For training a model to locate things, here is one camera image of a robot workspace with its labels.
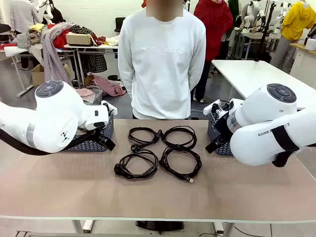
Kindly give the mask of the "person in grey shirt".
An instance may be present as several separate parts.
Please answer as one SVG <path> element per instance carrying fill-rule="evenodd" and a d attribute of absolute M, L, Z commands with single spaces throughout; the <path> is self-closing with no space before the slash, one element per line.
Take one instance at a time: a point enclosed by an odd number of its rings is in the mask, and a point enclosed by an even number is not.
<path fill-rule="evenodd" d="M 34 0 L 11 0 L 10 20 L 12 31 L 16 34 L 27 32 L 31 26 L 40 23 Z"/>

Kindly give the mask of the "white ironing board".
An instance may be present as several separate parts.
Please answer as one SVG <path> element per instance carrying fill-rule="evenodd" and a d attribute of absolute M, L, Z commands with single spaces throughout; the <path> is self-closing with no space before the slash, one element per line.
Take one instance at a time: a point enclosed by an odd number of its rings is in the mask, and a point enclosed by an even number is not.
<path fill-rule="evenodd" d="M 6 46 L 6 47 L 4 47 L 4 53 L 5 53 L 6 57 L 9 57 L 9 58 L 12 59 L 13 65 L 15 67 L 15 70 L 16 70 L 16 73 L 17 73 L 17 76 L 18 76 L 18 79 L 19 79 L 20 84 L 22 86 L 22 91 L 20 91 L 16 95 L 17 98 L 22 97 L 24 94 L 29 92 L 34 87 L 34 85 L 32 83 L 29 83 L 28 86 L 25 86 L 25 84 L 24 84 L 24 82 L 23 82 L 23 80 L 21 78 L 21 75 L 20 75 L 20 69 L 19 69 L 19 67 L 17 65 L 16 56 L 21 54 L 21 53 L 24 53 L 24 52 L 27 52 L 27 49 L 19 48 L 17 46 Z"/>

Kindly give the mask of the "person in yellow hoodie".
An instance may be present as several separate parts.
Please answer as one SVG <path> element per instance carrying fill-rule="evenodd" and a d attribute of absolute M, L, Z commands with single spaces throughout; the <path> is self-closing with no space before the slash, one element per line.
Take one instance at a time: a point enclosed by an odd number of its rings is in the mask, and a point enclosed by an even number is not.
<path fill-rule="evenodd" d="M 299 0 L 293 4 L 281 26 L 281 37 L 276 53 L 271 60 L 271 65 L 290 73 L 295 48 L 292 43 L 297 43 L 305 29 L 311 29 L 316 23 L 316 11 L 306 0 Z"/>

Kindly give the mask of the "person in white sweatshirt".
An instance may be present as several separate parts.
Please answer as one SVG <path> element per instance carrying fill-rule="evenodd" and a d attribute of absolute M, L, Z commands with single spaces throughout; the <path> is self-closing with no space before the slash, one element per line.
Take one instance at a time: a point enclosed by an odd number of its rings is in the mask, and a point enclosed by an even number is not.
<path fill-rule="evenodd" d="M 204 24 L 183 0 L 146 0 L 127 16 L 118 43 L 118 71 L 136 119 L 187 119 L 191 91 L 205 60 Z"/>

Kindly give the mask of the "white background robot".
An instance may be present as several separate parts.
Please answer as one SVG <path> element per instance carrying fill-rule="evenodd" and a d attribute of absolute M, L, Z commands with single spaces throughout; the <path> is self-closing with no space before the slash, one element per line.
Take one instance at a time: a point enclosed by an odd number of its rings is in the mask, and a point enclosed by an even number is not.
<path fill-rule="evenodd" d="M 259 4 L 261 0 L 250 0 L 241 11 L 241 27 L 255 28 L 258 17 L 262 13 L 261 6 Z"/>

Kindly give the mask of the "wooden top cabinet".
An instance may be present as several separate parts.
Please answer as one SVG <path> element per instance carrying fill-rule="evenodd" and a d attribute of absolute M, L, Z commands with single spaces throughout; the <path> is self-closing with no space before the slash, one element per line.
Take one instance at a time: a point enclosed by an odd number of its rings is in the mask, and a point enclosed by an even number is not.
<path fill-rule="evenodd" d="M 291 43 L 297 52 L 290 75 L 316 89 L 316 51 L 305 49 L 301 43 Z"/>

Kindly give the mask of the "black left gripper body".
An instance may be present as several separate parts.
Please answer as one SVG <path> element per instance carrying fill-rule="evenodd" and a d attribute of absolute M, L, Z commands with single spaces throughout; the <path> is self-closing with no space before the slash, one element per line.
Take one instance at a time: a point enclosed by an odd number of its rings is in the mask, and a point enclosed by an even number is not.
<path fill-rule="evenodd" d="M 94 142 L 107 142 L 109 140 L 109 137 L 107 137 L 103 133 L 104 127 L 99 127 L 94 130 L 93 134 L 93 141 Z"/>

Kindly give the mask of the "red checked cloth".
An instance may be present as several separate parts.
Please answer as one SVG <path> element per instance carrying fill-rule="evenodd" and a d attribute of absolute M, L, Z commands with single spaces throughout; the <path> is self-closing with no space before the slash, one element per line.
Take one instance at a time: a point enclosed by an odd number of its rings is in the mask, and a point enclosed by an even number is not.
<path fill-rule="evenodd" d="M 86 76 L 84 85 L 86 87 L 96 86 L 102 90 L 103 94 L 111 97 L 118 97 L 126 94 L 126 90 L 117 81 L 105 79 L 92 73 L 89 73 Z"/>

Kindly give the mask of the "open brown cardboard box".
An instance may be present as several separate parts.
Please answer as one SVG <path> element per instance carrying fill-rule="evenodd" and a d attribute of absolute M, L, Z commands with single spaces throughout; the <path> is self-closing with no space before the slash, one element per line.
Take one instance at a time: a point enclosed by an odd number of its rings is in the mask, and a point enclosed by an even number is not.
<path fill-rule="evenodd" d="M 44 67 L 41 64 L 32 69 L 31 75 L 34 86 L 40 86 L 44 83 Z"/>

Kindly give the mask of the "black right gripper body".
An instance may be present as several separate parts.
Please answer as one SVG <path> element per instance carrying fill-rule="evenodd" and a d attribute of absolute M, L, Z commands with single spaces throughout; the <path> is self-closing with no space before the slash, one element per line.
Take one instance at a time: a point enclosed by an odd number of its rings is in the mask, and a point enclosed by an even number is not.
<path fill-rule="evenodd" d="M 225 144 L 226 142 L 229 142 L 232 137 L 232 132 L 227 125 L 228 116 L 229 115 L 223 115 L 215 123 L 215 128 L 220 133 L 216 139 L 216 144 Z"/>

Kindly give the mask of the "pink checked cloth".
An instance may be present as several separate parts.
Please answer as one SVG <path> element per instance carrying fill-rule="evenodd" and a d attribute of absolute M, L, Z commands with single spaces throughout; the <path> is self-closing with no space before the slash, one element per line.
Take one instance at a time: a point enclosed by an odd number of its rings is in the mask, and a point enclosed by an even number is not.
<path fill-rule="evenodd" d="M 95 93 L 89 89 L 86 88 L 82 88 L 82 89 L 75 89 L 76 93 L 79 94 L 80 97 L 84 97 L 84 96 L 91 96 L 91 95 L 95 95 Z"/>

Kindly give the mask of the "hanging checked cloth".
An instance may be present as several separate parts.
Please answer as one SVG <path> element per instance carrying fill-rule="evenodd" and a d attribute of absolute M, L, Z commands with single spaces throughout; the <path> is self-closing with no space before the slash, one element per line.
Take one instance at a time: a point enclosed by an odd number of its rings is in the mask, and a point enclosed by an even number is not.
<path fill-rule="evenodd" d="M 42 33 L 41 43 L 43 52 L 44 81 L 61 80 L 72 86 L 67 71 L 61 62 L 53 41 L 65 30 L 74 26 L 74 23 L 62 22 Z"/>

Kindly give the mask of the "grey-blue plastic lattice basket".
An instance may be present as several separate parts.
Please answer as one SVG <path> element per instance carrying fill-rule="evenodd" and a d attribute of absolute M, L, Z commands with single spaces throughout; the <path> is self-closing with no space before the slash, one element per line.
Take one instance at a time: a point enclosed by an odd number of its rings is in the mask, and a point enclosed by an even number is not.
<path fill-rule="evenodd" d="M 107 137 L 112 138 L 114 132 L 114 115 L 111 114 L 108 124 L 100 131 L 100 134 Z M 65 152 L 105 152 L 107 150 L 106 147 L 98 144 L 94 141 L 85 141 L 77 146 L 74 146 L 70 149 L 65 150 Z"/>
<path fill-rule="evenodd" d="M 218 115 L 215 114 L 215 113 L 210 113 L 208 115 L 208 136 L 210 138 L 211 141 L 213 141 L 215 138 L 217 138 L 220 133 L 219 131 L 215 128 L 215 123 L 217 122 L 218 120 Z M 215 150 L 215 153 L 217 155 L 220 155 L 220 156 L 232 156 L 232 152 L 231 152 L 231 149 L 230 149 L 230 143 L 229 142 L 226 142 L 222 147 L 220 148 L 217 148 Z"/>

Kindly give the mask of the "black round base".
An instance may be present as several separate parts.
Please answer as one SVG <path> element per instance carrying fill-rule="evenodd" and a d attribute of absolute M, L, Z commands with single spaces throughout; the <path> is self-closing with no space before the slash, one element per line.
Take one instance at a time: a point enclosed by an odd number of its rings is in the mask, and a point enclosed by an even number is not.
<path fill-rule="evenodd" d="M 157 232 L 170 232 L 184 229 L 184 223 L 181 221 L 136 221 L 135 225 L 142 229 Z"/>

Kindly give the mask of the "closed brown cardboard box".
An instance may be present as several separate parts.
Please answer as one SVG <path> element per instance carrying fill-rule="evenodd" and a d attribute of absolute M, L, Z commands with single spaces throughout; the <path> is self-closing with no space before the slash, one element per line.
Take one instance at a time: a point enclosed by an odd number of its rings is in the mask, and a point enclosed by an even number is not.
<path fill-rule="evenodd" d="M 66 34 L 66 41 L 71 46 L 92 46 L 93 42 L 89 34 L 75 34 L 69 32 Z"/>

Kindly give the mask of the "white table leg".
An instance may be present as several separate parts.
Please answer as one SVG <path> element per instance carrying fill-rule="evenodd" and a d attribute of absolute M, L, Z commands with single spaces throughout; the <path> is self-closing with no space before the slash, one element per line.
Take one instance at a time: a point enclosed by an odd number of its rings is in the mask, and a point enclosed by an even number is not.
<path fill-rule="evenodd" d="M 82 228 L 83 232 L 85 234 L 91 233 L 93 229 L 93 225 L 94 225 L 94 220 L 85 220 L 83 228 Z"/>

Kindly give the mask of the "person in red jacket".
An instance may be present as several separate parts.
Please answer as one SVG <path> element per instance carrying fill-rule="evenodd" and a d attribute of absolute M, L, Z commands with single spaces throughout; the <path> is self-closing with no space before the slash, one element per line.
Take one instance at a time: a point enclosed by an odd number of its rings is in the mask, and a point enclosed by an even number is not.
<path fill-rule="evenodd" d="M 224 0 L 199 0 L 194 16 L 206 28 L 206 53 L 201 78 L 195 87 L 193 99 L 202 103 L 211 61 L 219 55 L 222 36 L 233 27 L 233 16 Z"/>

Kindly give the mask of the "black tripod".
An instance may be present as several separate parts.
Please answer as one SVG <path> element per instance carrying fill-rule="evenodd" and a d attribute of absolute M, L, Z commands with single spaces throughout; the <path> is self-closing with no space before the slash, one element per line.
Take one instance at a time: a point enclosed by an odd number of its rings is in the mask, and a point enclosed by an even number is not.
<path fill-rule="evenodd" d="M 260 61 L 260 57 L 261 57 L 261 54 L 263 52 L 264 42 L 265 42 L 265 39 L 266 39 L 266 37 L 268 35 L 267 33 L 268 33 L 268 30 L 269 30 L 269 24 L 270 24 L 270 21 L 271 21 L 271 18 L 272 18 L 272 13 L 274 11 L 274 8 L 276 7 L 276 1 L 277 0 L 269 0 L 268 1 L 268 3 L 270 4 L 270 11 L 269 11 L 268 19 L 267 19 L 265 27 L 264 27 L 263 35 L 262 35 L 262 38 L 261 38 L 261 41 L 260 41 L 260 46 L 259 46 L 259 49 L 257 51 L 256 57 L 254 59 L 254 61 L 256 61 L 256 62 Z"/>

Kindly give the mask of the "white rectangular table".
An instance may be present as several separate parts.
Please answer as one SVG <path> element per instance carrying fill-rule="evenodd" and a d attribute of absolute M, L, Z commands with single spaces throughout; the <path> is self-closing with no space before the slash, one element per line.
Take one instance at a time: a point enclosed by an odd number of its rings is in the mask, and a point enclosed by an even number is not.
<path fill-rule="evenodd" d="M 263 85 L 278 83 L 294 91 L 298 109 L 316 106 L 315 89 L 265 61 L 213 60 L 212 64 L 243 98 Z"/>

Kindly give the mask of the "white table with clothes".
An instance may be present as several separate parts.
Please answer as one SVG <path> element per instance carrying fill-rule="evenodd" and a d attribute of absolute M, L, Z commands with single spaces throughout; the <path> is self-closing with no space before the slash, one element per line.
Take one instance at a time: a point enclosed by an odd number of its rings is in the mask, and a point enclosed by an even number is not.
<path fill-rule="evenodd" d="M 64 45 L 65 48 L 73 49 L 75 52 L 75 63 L 78 61 L 79 63 L 79 72 L 80 72 L 80 86 L 84 86 L 84 73 L 82 69 L 82 63 L 81 63 L 81 54 L 100 54 L 100 55 L 111 55 L 114 56 L 118 55 L 118 46 L 110 46 L 106 44 L 102 44 L 100 46 L 74 46 L 66 44 Z"/>

